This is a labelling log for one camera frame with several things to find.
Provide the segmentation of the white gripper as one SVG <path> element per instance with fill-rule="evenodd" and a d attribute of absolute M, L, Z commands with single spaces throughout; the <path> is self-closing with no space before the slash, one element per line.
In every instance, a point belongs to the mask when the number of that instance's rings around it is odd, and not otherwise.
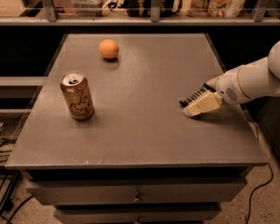
<path fill-rule="evenodd" d="M 239 105 L 251 101 L 241 89 L 239 72 L 243 66 L 233 68 L 221 76 L 210 79 L 206 84 L 216 92 L 206 91 L 197 98 L 191 98 L 183 108 L 188 117 L 196 117 L 203 113 L 217 110 L 225 104 Z"/>

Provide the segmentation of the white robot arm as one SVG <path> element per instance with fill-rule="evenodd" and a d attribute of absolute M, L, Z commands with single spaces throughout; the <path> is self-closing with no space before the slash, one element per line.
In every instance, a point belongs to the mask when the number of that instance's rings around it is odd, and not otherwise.
<path fill-rule="evenodd" d="M 223 104 L 240 105 L 265 96 L 280 97 L 280 40 L 267 57 L 210 79 L 179 103 L 184 114 L 193 118 L 217 110 Z"/>

